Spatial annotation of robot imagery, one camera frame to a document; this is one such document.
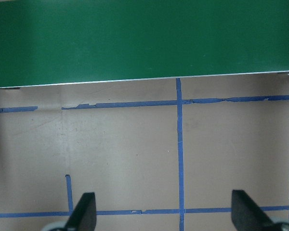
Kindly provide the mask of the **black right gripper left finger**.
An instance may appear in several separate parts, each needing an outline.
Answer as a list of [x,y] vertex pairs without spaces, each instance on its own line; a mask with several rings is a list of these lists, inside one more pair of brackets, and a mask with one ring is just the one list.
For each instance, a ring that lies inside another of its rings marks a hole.
[[94,231],[96,227],[95,193],[84,193],[65,224],[64,231]]

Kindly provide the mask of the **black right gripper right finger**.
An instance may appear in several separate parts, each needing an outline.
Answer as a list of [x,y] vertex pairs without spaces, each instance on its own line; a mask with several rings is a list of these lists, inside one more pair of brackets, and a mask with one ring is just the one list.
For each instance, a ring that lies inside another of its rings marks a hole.
[[231,221],[237,231],[279,230],[244,190],[232,190]]

